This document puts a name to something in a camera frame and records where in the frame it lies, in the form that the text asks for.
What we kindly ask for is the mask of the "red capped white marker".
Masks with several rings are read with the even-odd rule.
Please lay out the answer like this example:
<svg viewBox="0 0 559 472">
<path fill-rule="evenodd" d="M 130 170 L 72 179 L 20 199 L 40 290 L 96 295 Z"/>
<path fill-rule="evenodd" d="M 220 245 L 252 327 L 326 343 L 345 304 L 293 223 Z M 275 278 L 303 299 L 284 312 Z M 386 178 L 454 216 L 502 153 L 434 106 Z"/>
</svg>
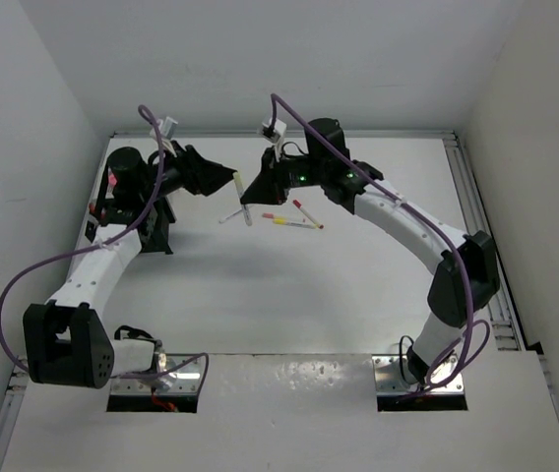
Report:
<svg viewBox="0 0 559 472">
<path fill-rule="evenodd" d="M 318 229 L 324 229 L 324 225 L 319 222 L 297 199 L 292 201 L 293 205 Z"/>
</svg>

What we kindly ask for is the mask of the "pink yellow marker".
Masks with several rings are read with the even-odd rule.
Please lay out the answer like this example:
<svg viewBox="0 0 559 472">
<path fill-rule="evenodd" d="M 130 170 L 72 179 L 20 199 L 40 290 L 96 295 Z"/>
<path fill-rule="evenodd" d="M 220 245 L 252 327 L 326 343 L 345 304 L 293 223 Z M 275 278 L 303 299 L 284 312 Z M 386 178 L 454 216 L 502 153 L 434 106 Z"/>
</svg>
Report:
<svg viewBox="0 0 559 472">
<path fill-rule="evenodd" d="M 306 220 L 305 218 L 298 218 L 298 217 L 293 217 L 293 216 L 285 216 L 285 215 L 280 215 L 280 214 L 276 214 L 276 213 L 270 213 L 270 212 L 263 212 L 262 213 L 262 217 L 266 218 L 266 219 L 270 219 L 270 220 L 278 220 L 280 222 L 292 222 L 292 223 L 305 223 Z"/>
</svg>

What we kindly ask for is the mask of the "yellow capped white marker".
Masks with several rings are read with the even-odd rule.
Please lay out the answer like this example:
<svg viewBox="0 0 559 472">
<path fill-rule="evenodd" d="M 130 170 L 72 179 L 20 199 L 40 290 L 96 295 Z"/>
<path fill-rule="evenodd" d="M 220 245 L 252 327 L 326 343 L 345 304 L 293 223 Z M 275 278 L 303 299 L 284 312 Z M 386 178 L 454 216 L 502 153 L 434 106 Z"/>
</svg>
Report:
<svg viewBox="0 0 559 472">
<path fill-rule="evenodd" d="M 276 225 L 298 227 L 303 229 L 320 229 L 319 226 L 314 224 L 308 224 L 305 222 L 292 221 L 292 220 L 279 219 L 279 218 L 274 218 L 272 220 L 272 223 Z"/>
</svg>

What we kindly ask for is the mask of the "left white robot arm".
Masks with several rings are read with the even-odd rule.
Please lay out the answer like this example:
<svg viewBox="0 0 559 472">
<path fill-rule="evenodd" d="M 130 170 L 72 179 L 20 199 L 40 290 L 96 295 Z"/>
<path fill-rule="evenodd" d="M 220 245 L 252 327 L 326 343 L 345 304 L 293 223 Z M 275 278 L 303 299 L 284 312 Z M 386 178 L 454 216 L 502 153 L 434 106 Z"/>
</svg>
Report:
<svg viewBox="0 0 559 472">
<path fill-rule="evenodd" d="M 102 388 L 112 378 L 159 377 L 160 341 L 137 331 L 108 335 L 105 305 L 137 256 L 171 254 L 169 227 L 176 218 L 168 195 L 184 189 L 210 196 L 233 177 L 233 169 L 179 143 L 148 158 L 135 147 L 109 155 L 86 229 L 92 247 L 56 292 L 23 316 L 33 382 Z"/>
</svg>

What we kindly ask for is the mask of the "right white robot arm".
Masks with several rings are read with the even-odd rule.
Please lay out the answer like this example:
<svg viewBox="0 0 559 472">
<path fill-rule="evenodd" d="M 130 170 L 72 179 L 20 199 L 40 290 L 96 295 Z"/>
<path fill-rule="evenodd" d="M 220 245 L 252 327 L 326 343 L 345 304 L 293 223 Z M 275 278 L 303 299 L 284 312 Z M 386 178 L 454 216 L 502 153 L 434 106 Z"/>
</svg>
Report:
<svg viewBox="0 0 559 472">
<path fill-rule="evenodd" d="M 240 201 L 279 206 L 292 189 L 319 187 L 332 203 L 384 230 L 415 255 L 433 277 L 430 315 L 400 370 L 405 382 L 426 385 L 436 362 L 468 338 L 474 314 L 500 288 L 494 240 L 484 231 L 467 234 L 443 223 L 409 202 L 376 167 L 351 158 L 338 120 L 310 121 L 304 130 L 307 150 L 299 155 L 283 151 L 285 130 L 280 120 L 263 122 L 260 134 L 271 145 Z"/>
</svg>

